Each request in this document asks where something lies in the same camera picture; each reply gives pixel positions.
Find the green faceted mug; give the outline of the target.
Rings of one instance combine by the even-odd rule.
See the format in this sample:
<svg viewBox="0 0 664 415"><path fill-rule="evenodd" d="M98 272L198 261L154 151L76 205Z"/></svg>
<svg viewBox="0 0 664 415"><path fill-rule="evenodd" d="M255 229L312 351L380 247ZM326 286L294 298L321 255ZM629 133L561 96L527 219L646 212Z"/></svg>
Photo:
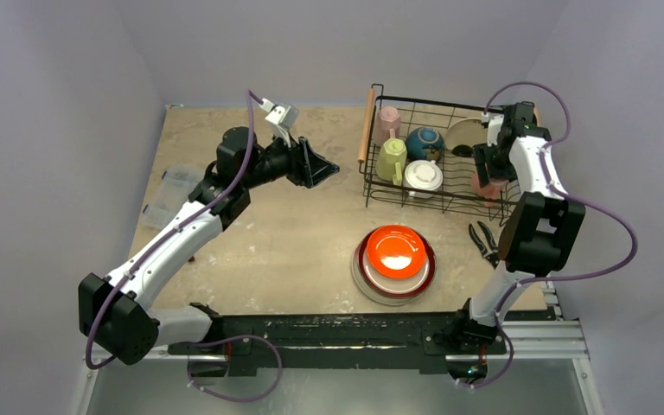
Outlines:
<svg viewBox="0 0 664 415"><path fill-rule="evenodd" d="M375 163L375 174L382 180L400 186L407 158L405 142L396 137L388 138L380 148Z"/></svg>

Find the salmon pink mug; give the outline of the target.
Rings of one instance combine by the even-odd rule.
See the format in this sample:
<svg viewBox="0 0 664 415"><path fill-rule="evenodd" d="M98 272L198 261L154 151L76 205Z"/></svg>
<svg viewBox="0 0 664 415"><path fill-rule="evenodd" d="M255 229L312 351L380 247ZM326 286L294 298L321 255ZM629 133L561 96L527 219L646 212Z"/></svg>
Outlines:
<svg viewBox="0 0 664 415"><path fill-rule="evenodd" d="M508 185L508 181L495 180L481 185L479 176L475 173L471 177L471 187L474 193L484 199L484 206L491 208L495 201L500 199L501 191Z"/></svg>

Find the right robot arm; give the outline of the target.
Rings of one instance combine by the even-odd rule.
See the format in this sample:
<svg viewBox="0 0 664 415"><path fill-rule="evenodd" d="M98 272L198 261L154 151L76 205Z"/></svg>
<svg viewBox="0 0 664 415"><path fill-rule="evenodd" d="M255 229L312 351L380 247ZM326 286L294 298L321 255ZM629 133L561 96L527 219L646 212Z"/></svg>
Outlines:
<svg viewBox="0 0 664 415"><path fill-rule="evenodd" d="M484 114L487 140L474 148L480 187L517 182L520 198L498 242L499 263L485 287L453 325L453 345L470 352L492 343L498 325L531 281L564 268L583 223L583 203L568 201L552 161L552 137L536 123L535 106L521 101Z"/></svg>

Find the cream painted plate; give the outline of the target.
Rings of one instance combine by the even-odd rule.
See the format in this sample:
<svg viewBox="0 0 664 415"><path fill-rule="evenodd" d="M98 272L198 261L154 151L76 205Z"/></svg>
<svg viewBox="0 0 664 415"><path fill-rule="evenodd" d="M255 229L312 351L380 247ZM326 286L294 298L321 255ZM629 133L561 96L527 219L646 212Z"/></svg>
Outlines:
<svg viewBox="0 0 664 415"><path fill-rule="evenodd" d="M488 131L479 118L456 121L444 135L444 146L453 156L471 158L474 147L487 142Z"/></svg>

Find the dark blue bowl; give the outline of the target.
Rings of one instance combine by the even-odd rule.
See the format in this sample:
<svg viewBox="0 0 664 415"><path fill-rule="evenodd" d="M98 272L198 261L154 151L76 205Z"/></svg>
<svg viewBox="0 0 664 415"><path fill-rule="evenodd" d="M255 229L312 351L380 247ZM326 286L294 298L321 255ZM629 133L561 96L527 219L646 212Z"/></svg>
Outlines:
<svg viewBox="0 0 664 415"><path fill-rule="evenodd" d="M408 134L405 146L410 161L438 162L444 150L444 138L437 130L418 127Z"/></svg>

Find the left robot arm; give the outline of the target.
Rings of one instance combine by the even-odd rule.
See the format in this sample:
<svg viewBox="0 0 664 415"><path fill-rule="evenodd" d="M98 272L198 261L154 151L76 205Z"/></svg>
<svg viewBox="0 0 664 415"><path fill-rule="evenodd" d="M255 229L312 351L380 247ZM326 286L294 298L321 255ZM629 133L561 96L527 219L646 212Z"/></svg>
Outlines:
<svg viewBox="0 0 664 415"><path fill-rule="evenodd" d="M223 330L201 305L154 316L150 309L164 286L210 240L226 231L250 205L250 191L285 178L314 188L339 166L311 149L305 137L274 137L258 144L249 127L227 130L216 158L168 225L124 264L78 286L79 326L86 336L85 363L99 369L113 360L132 365L155 346L192 344L203 354L218 350Z"/></svg>

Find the white handled cup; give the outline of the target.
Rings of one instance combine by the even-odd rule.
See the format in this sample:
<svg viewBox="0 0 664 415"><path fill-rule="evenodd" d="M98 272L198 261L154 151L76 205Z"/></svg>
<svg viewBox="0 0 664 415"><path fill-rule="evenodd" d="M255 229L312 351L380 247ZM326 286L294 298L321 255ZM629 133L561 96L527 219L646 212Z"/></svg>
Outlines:
<svg viewBox="0 0 664 415"><path fill-rule="evenodd" d="M428 199L444 182L443 172L435 161L416 160L410 162L403 174L403 184L409 188L407 195Z"/></svg>

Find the light pink faceted mug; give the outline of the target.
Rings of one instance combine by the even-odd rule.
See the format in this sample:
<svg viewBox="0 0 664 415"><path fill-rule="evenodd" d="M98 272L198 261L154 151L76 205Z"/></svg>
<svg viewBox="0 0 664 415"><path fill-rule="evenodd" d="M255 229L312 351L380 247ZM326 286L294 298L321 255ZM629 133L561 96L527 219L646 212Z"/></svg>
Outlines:
<svg viewBox="0 0 664 415"><path fill-rule="evenodd" d="M373 122L373 142L381 147L390 137L398 137L400 129L400 114L393 106L384 106L376 114Z"/></svg>

